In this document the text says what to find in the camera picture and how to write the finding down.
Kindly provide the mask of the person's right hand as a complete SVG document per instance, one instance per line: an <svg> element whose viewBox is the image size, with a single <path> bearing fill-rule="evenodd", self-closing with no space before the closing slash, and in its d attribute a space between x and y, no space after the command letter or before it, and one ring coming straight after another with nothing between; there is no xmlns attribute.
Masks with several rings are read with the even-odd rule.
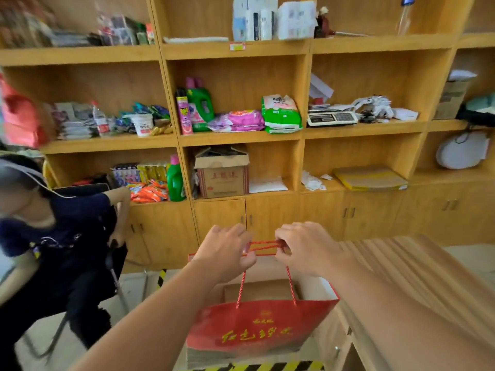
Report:
<svg viewBox="0 0 495 371"><path fill-rule="evenodd" d="M318 223L284 224L275 231L275 237L280 244L277 251L294 253L294 269L304 274L331 281L350 260L350 255Z"/></svg>

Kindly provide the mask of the red paper gift bag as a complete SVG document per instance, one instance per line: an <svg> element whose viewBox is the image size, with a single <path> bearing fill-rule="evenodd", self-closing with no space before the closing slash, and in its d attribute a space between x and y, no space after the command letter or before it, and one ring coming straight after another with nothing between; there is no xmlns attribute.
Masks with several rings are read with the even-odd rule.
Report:
<svg viewBox="0 0 495 371"><path fill-rule="evenodd" d="M226 359L297 351L313 334L340 297L324 279L288 268L275 258L278 241L255 241L257 263L207 295L189 331L189 350L219 353ZM292 300L241 302L244 282L289 280ZM223 287L240 284L237 302L220 303Z"/></svg>

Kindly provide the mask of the crumpled white paper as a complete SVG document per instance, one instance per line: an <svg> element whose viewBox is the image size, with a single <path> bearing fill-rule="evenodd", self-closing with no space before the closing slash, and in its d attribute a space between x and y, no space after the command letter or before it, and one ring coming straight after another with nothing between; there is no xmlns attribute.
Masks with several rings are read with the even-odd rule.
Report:
<svg viewBox="0 0 495 371"><path fill-rule="evenodd" d="M317 178L306 170L301 173L301 184L309 191L327 190L324 180L332 181L333 178L329 174L323 174Z"/></svg>

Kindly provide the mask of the small green bottle pink cap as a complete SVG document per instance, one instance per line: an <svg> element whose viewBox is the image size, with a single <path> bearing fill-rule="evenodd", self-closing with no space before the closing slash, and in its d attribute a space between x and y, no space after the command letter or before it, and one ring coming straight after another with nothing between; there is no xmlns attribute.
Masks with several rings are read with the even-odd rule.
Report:
<svg viewBox="0 0 495 371"><path fill-rule="evenodd" d="M181 172L180 159L177 154L170 156L166 170L166 183L170 201L181 202L186 199L184 181Z"/></svg>

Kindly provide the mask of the black metal chair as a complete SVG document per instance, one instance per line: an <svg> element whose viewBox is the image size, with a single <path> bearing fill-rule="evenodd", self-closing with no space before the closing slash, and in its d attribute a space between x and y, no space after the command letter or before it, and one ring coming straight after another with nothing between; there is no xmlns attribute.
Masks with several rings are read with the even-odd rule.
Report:
<svg viewBox="0 0 495 371"><path fill-rule="evenodd" d="M79 186L71 186L71 187L60 187L60 188L55 188L53 190L53 193L59 195L59 196L64 196L64 197L83 197L83 196L89 196L89 195L94 195L97 193L103 193L105 191L109 190L109 185L106 183L96 183L96 184L86 184L86 185L79 185ZM110 235L115 228L117 220L117 211L116 210L109 210L102 216L100 216L100 223L102 226L102 229L104 230L106 235ZM108 252L105 258L105 265L108 270L108 273L111 274L112 280L113 280L113 287L106 286L105 289L102 291L100 294L101 300L106 300L110 299L114 296L118 296L121 306L124 310L124 312L127 314L130 312L129 304L124 296L124 292L121 288L121 285L119 283L119 278L121 276L123 267L125 262L128 262L130 264L133 264L134 266L140 267L143 269L144 276L145 276L145 282L144 282L144 288L142 291L142 300L145 299L145 294L146 294L146 289L147 289L147 281L148 281L148 273L145 265L140 264L138 262L134 262L130 259L127 259L127 254L128 254L128 249L126 243L124 243L121 247L117 246L116 241L112 241L111 245L108 246ZM51 360L51 357L53 355L53 351L56 348L56 345L60 339L60 336L62 334L62 331L64 330L66 324L68 324L69 318L68 318L68 312L64 312L64 316L62 317L62 320L48 346L48 348L42 352L39 353L31 339L31 337L28 335L28 332L25 332L24 335L22 336L22 340L25 343L25 345L28 348L28 351L30 355L36 359L36 360L41 360L43 358L46 359L46 363L48 364Z"/></svg>

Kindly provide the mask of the pink soft packets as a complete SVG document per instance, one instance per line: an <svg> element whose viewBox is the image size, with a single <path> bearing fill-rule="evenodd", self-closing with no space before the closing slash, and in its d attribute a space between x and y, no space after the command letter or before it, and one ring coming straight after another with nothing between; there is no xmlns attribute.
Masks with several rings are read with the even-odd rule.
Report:
<svg viewBox="0 0 495 371"><path fill-rule="evenodd" d="M216 116L207 122L207 127L213 132L247 132L261 131L265 121L260 110L231 111Z"/></svg>

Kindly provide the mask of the white instant noodle cup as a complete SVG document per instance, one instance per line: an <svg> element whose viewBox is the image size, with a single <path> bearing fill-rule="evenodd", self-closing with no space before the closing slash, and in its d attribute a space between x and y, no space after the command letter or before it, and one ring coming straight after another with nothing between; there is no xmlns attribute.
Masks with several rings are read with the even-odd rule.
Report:
<svg viewBox="0 0 495 371"><path fill-rule="evenodd" d="M134 125L138 137L150 137L152 135L155 125L151 113L129 114L128 118Z"/></svg>

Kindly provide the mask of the pile of blue snack packets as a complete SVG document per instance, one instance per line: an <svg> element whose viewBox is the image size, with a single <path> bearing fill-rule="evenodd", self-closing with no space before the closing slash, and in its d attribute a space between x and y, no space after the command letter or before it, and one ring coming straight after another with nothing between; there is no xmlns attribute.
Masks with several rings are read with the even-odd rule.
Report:
<svg viewBox="0 0 495 371"><path fill-rule="evenodd" d="M120 133L137 134L135 125L131 120L131 116L134 114L151 114L153 128L163 128L171 125L170 112L167 108L160 105L145 105L135 102L131 111L121 111L119 116L114 119L115 130Z"/></svg>

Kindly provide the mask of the white round device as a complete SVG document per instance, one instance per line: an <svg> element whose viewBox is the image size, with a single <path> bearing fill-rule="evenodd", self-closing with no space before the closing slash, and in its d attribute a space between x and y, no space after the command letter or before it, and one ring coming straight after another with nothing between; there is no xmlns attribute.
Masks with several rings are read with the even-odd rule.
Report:
<svg viewBox="0 0 495 371"><path fill-rule="evenodd" d="M451 137L440 144L436 162L442 168L474 168L486 159L491 139L484 131L470 131Z"/></svg>

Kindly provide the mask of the stack of grey packets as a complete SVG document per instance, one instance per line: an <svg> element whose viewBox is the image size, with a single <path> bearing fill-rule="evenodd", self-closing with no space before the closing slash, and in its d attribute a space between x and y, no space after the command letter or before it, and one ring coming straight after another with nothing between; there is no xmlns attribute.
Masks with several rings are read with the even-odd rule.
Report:
<svg viewBox="0 0 495 371"><path fill-rule="evenodd" d="M54 103L50 111L58 140L80 140L98 136L93 107L87 103Z"/></svg>

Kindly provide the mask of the white flat packet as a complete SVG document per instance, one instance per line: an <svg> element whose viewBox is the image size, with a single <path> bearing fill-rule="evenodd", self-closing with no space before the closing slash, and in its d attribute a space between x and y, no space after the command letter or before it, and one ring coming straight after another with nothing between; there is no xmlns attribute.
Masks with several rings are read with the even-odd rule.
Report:
<svg viewBox="0 0 495 371"><path fill-rule="evenodd" d="M163 37L167 44L187 44L187 43L227 43L227 37Z"/></svg>

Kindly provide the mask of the white printed carton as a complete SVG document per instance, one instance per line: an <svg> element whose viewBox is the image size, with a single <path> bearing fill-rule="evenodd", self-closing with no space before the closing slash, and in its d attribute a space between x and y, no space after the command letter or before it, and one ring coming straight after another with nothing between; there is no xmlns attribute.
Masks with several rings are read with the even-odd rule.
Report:
<svg viewBox="0 0 495 371"><path fill-rule="evenodd" d="M278 40L304 40L314 37L318 26L313 0L284 2L277 11Z"/></svg>

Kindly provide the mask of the teal and black bag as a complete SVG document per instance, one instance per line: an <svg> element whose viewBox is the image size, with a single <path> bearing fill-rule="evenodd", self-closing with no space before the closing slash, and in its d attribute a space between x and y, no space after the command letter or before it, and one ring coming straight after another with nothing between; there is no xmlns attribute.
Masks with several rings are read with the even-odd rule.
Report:
<svg viewBox="0 0 495 371"><path fill-rule="evenodd" d="M467 122L468 128L495 128L495 92L462 103L455 118Z"/></svg>

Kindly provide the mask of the group of small colourful boxes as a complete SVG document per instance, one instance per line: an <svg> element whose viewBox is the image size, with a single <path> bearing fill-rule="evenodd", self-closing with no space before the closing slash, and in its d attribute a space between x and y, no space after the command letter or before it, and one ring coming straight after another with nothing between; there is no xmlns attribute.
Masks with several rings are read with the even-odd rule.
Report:
<svg viewBox="0 0 495 371"><path fill-rule="evenodd" d="M150 23L143 24L123 14L98 15L98 33L103 46L155 45L155 36Z"/></svg>

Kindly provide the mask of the red plastic bag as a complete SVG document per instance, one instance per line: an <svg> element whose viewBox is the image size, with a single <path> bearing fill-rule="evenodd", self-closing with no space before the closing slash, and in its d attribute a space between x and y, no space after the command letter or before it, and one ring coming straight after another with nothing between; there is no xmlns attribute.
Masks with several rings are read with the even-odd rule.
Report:
<svg viewBox="0 0 495 371"><path fill-rule="evenodd" d="M0 74L0 109L8 145L39 149L48 137L34 102L15 90Z"/></svg>

